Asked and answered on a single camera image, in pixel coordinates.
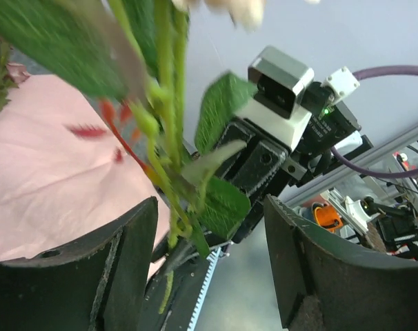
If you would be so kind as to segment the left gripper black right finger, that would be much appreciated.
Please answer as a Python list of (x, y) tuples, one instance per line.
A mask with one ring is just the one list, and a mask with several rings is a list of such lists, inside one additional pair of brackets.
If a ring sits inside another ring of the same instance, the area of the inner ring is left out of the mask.
[(417, 261), (342, 239), (273, 196), (264, 221), (284, 328), (418, 330)]

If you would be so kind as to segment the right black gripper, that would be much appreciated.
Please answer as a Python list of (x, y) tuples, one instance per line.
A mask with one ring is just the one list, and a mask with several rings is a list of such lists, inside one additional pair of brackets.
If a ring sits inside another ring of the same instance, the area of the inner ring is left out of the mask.
[(234, 140), (247, 146), (224, 161), (210, 180), (205, 210), (199, 222), (205, 233), (219, 239), (242, 241), (263, 218), (266, 195), (277, 196), (296, 179), (288, 169), (299, 167), (286, 147), (255, 124), (233, 119), (216, 140), (220, 147)]

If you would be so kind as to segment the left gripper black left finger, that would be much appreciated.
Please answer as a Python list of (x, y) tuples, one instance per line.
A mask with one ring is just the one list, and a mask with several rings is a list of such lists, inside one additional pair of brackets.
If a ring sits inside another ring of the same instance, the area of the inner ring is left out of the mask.
[(157, 200), (32, 259), (0, 262), (0, 330), (136, 330)]

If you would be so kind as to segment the purple pink wrapping paper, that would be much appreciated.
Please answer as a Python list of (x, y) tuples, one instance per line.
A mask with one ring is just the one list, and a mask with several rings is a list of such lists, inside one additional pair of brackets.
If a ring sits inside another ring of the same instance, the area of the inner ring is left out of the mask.
[(114, 221), (157, 191), (86, 98), (33, 75), (0, 113), (0, 261), (32, 258)]

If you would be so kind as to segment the pink peony bud stem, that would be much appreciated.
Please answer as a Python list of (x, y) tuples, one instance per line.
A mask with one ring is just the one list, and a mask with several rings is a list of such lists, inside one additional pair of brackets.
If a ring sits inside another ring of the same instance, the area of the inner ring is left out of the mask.
[(192, 160), (183, 146), (186, 48), (193, 1), (0, 1), (0, 37), (99, 100), (113, 134), (134, 119), (146, 138), (141, 168), (172, 207), (167, 246), (210, 254), (198, 218), (218, 167), (239, 140)]

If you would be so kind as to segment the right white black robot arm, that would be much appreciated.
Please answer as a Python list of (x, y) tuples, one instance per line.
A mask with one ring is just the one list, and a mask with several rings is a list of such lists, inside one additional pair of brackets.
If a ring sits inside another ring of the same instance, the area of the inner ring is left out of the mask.
[(246, 146), (210, 180), (198, 218), (203, 229), (240, 242), (262, 218), (267, 194), (334, 170), (338, 162), (331, 150), (360, 128), (347, 105), (318, 81), (299, 94), (269, 78), (213, 83), (201, 102), (197, 151), (205, 154), (236, 140)]

